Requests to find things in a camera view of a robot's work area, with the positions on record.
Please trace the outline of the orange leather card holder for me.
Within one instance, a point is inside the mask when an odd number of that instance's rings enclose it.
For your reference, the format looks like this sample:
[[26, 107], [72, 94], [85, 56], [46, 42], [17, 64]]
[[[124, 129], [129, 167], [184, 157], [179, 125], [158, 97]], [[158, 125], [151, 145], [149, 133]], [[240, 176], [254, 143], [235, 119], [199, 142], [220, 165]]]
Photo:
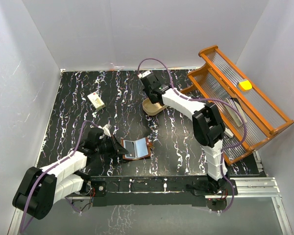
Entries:
[[[123, 147], [124, 147], [124, 143], [123, 143], [124, 141], [125, 139], [121, 139], [121, 145]], [[135, 161], [135, 160], [148, 158], [151, 156], [151, 149], [153, 148], [153, 144], [151, 140], [149, 140], [148, 138], [141, 138], [139, 140], [132, 141], [132, 142], [134, 142], [135, 154], [134, 155], [129, 155], [129, 153], [123, 154], [122, 156], [123, 159], [129, 160], [129, 161]]]

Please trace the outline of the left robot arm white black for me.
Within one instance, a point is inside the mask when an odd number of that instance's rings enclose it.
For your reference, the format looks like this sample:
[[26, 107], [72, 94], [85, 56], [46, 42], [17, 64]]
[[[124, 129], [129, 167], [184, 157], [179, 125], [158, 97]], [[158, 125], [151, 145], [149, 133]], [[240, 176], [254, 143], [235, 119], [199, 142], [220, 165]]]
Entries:
[[107, 127], [89, 131], [85, 140], [78, 140], [76, 148], [66, 157], [42, 168], [29, 168], [12, 200], [12, 205], [33, 216], [44, 218], [54, 203], [78, 192], [91, 191], [90, 176], [82, 169], [96, 154], [118, 157], [128, 154]]

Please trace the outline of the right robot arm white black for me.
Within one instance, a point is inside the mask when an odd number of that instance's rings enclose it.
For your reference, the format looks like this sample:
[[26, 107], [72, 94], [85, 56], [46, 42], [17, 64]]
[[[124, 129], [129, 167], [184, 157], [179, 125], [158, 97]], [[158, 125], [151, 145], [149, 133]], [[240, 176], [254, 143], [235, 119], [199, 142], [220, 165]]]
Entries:
[[206, 156], [208, 190], [222, 193], [226, 189], [227, 168], [222, 158], [225, 125], [218, 107], [213, 102], [192, 101], [171, 85], [162, 84], [149, 70], [138, 74], [138, 78], [152, 104], [171, 107], [192, 121], [194, 137]]

